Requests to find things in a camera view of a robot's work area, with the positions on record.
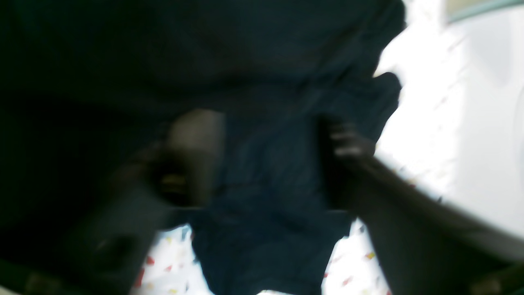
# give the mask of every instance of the cloth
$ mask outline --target cloth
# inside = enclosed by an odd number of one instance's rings
[[[159,122],[210,108],[227,117],[221,177],[188,216],[210,289],[320,293],[352,218],[326,212],[315,117],[378,139],[400,84],[373,73],[404,28],[401,0],[10,0],[0,14],[0,89],[16,102],[0,107],[0,225],[18,242],[5,252],[44,259],[31,238],[53,249]]]
[[[189,225],[160,232],[130,295],[212,295],[191,242]],[[283,294],[264,290],[261,294]],[[331,253],[322,281],[323,295],[391,295],[367,229],[361,220]]]

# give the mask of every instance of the white surface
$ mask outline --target white surface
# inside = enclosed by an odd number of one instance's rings
[[[189,225],[159,233],[130,295],[213,295],[191,243]],[[260,294],[286,295],[271,290]],[[359,219],[351,224],[350,235],[333,249],[322,294],[391,295],[367,229]]]
[[[0,286],[0,295],[18,295]]]
[[[384,51],[400,106],[376,156],[432,198],[524,238],[524,7],[452,26],[437,0],[407,1]]]

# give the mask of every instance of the dark clothing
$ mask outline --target dark clothing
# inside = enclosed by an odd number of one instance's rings
[[[36,236],[49,225],[59,231],[61,221],[74,220],[65,213],[71,190],[85,187],[75,203],[92,200],[112,171],[155,138],[160,122],[212,108],[227,116],[225,159],[211,207],[190,217],[211,291],[320,294],[351,218],[326,211],[315,117],[338,116],[378,139],[400,84],[373,73],[404,28],[401,0],[0,5],[0,86],[18,100],[3,107],[11,115],[0,124],[9,155],[2,166],[11,172],[2,181],[12,188],[6,199],[24,200],[0,206],[19,212],[0,214],[0,226]],[[30,99],[20,100],[21,90]],[[41,146],[12,144],[20,139]],[[38,186],[24,187],[28,173],[39,176]]]

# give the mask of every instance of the white patterned sheet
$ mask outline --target white patterned sheet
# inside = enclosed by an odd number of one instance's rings
[[[376,72],[396,73],[403,89],[375,156],[427,197],[524,241],[524,6],[449,24],[444,2],[405,0],[409,26]]]
[[[130,295],[212,295],[191,247],[189,225],[159,233]],[[322,282],[324,295],[391,295],[365,225],[357,219],[337,242]],[[282,294],[266,290],[260,294]]]

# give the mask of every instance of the confetti-print fabric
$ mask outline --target confetti-print fabric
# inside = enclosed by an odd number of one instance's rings
[[[130,295],[212,295],[191,247],[189,225],[159,233]],[[271,290],[261,293],[283,294]],[[332,253],[323,295],[391,295],[366,226],[357,219]]]

